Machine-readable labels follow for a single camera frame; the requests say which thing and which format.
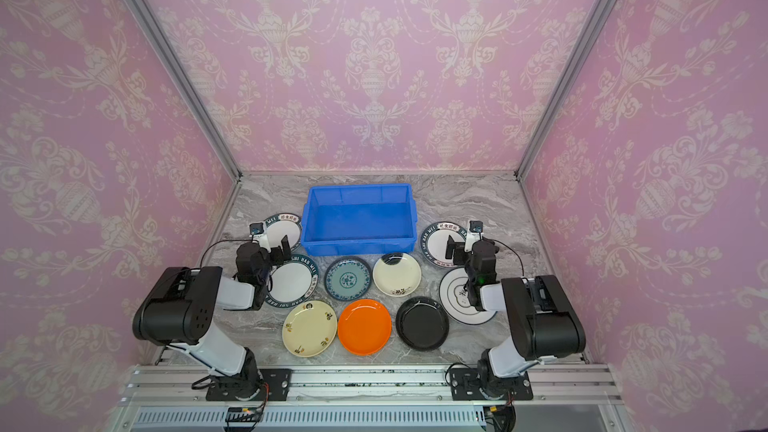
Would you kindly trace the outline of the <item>white plate quatrefoil emblem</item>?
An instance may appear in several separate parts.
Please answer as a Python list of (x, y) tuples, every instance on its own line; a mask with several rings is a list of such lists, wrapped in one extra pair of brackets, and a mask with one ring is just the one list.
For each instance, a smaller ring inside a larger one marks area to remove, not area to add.
[(468, 276), (463, 268), (456, 268), (446, 273), (439, 286), (439, 296), (443, 308), (454, 320), (465, 325), (481, 325), (489, 322), (496, 315), (494, 311), (478, 311), (469, 302), (465, 290)]

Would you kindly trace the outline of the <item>black plate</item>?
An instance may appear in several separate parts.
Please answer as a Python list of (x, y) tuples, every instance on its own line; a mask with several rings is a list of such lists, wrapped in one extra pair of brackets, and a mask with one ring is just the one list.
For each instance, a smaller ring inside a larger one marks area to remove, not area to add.
[(395, 318), (398, 337), (417, 351), (433, 351), (446, 341), (450, 322), (443, 306), (432, 298), (419, 296), (406, 300)]

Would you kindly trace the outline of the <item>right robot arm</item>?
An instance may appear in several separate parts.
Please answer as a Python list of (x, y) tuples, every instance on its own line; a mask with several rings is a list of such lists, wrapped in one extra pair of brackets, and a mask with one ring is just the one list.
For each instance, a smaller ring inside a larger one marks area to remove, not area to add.
[(520, 388), (528, 371), (547, 361), (582, 353), (586, 333), (559, 279), (497, 277), (498, 243), (470, 234), (465, 242), (448, 238), (445, 256), (467, 275), (468, 305), (477, 312), (504, 312), (506, 339), (485, 350), (477, 362), (480, 390), (492, 398), (528, 395)]

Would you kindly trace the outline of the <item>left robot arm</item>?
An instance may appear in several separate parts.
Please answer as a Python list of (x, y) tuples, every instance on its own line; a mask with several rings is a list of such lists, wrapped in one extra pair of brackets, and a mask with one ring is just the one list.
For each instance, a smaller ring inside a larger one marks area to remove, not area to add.
[(271, 246), (258, 235), (237, 251), (237, 273), (219, 266), (169, 267), (137, 309), (134, 336), (179, 351), (207, 370), (192, 383), (208, 401), (285, 401), (292, 372), (261, 369), (255, 353), (231, 339), (214, 322), (216, 308), (256, 312), (271, 289), (271, 272), (291, 259), (289, 239)]

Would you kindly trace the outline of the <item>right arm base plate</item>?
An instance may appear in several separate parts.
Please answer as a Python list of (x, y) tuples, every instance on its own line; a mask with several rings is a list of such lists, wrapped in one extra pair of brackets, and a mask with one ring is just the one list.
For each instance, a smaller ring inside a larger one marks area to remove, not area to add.
[(503, 400), (531, 401), (534, 394), (527, 374), (498, 378), (490, 372), (464, 364), (452, 364), (445, 372), (445, 381), (454, 401)]

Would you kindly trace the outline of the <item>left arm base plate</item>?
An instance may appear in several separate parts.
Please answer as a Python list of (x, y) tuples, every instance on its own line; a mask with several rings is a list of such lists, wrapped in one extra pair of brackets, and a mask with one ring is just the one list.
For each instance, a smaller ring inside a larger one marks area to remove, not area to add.
[(254, 378), (212, 376), (205, 399), (209, 402), (284, 402), (290, 391), (292, 370), (260, 369)]

